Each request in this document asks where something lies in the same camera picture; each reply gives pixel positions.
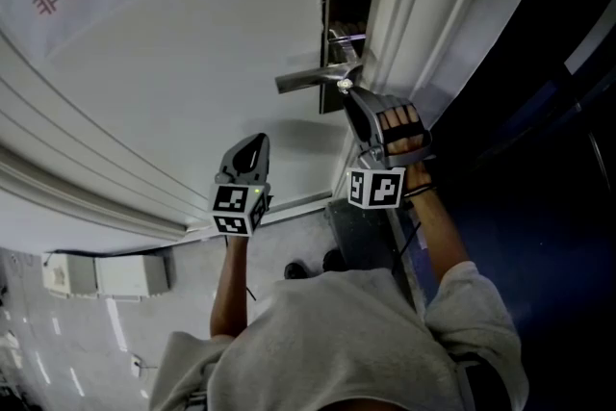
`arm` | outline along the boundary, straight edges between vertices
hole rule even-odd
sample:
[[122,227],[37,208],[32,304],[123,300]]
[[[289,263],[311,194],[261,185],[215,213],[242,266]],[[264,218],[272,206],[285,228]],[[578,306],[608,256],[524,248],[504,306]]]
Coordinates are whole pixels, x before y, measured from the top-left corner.
[[231,237],[210,316],[210,337],[239,336],[247,327],[246,247],[248,238]]
[[[419,120],[412,106],[386,111],[379,118],[383,129]],[[422,140],[423,136],[401,139],[387,144],[387,150],[391,154],[412,151],[422,145]],[[423,163],[406,170],[409,191],[431,182]],[[466,249],[436,192],[429,190],[411,200],[440,284],[427,307],[425,325],[453,358],[463,362],[460,368],[464,362],[474,364],[472,355],[483,362],[464,371],[475,409],[521,410],[528,396],[528,381],[521,362],[520,338],[497,288],[479,274],[475,264],[465,262],[469,260]]]
[[[415,172],[416,166],[409,168],[413,168],[407,170],[410,175]],[[470,260],[469,256],[455,224],[434,190],[415,195],[411,200],[422,222],[432,270],[440,283],[448,270]]]
[[[385,129],[398,127],[400,124],[419,121],[415,108],[398,107],[379,115],[381,127]],[[387,144],[391,154],[413,151],[422,146],[424,136],[400,139]],[[432,182],[423,163],[411,165],[406,170],[406,189],[415,190]],[[439,283],[445,273],[453,266],[468,261],[469,256],[462,244],[453,221],[445,210],[445,206],[435,191],[427,191],[415,195],[412,199],[415,210],[422,222],[423,235],[427,241],[427,249],[434,274]]]

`hand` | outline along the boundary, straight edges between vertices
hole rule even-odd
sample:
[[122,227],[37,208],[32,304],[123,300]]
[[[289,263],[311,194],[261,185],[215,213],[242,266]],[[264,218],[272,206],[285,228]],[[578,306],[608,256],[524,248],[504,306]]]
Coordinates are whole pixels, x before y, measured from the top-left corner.
[[[396,107],[392,110],[386,110],[378,115],[383,130],[398,127],[399,125],[418,122],[420,117],[412,105],[405,107]],[[422,147],[424,136],[413,136],[409,138],[398,139],[397,141],[387,144],[387,152],[389,154],[402,154],[415,151]],[[406,190],[412,191],[423,185],[432,183],[430,174],[425,169],[424,162],[417,162],[406,167]]]

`wall outlet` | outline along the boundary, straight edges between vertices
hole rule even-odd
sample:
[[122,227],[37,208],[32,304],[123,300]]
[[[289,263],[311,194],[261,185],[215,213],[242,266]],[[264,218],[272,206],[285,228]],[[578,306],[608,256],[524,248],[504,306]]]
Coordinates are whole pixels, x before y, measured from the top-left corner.
[[143,365],[142,360],[139,356],[135,356],[131,354],[131,373],[134,377],[139,378],[141,376],[141,366]]

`wrist strap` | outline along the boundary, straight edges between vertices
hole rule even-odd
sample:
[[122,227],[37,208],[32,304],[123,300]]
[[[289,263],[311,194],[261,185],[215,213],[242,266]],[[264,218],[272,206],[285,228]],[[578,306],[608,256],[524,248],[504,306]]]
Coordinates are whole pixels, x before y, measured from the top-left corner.
[[431,191],[432,189],[436,189],[436,185],[434,184],[421,185],[417,187],[416,189],[413,189],[412,191],[405,193],[404,198],[407,199],[407,198],[415,197],[416,195],[419,195],[420,193]]

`red chinese text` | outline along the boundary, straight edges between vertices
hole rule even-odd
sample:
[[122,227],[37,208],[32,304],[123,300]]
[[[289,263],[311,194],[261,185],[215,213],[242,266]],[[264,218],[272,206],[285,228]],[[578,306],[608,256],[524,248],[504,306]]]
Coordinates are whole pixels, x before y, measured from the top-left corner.
[[33,0],[32,3],[37,6],[39,14],[51,14],[56,10],[58,0]]

